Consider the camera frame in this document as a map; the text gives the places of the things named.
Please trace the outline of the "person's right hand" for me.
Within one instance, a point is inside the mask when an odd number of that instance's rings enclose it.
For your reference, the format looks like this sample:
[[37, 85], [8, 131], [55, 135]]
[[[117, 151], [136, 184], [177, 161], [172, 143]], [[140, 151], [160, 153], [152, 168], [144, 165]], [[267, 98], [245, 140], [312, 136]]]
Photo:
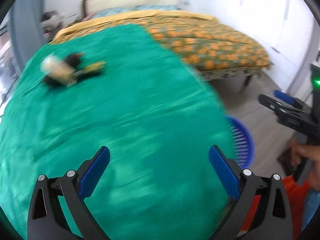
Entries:
[[310, 186], [319, 191], [320, 188], [320, 149], [319, 146], [299, 145], [297, 139], [292, 137], [289, 141], [291, 149], [291, 165], [297, 166], [301, 162], [302, 157], [306, 157], [313, 161], [313, 167], [308, 176]]

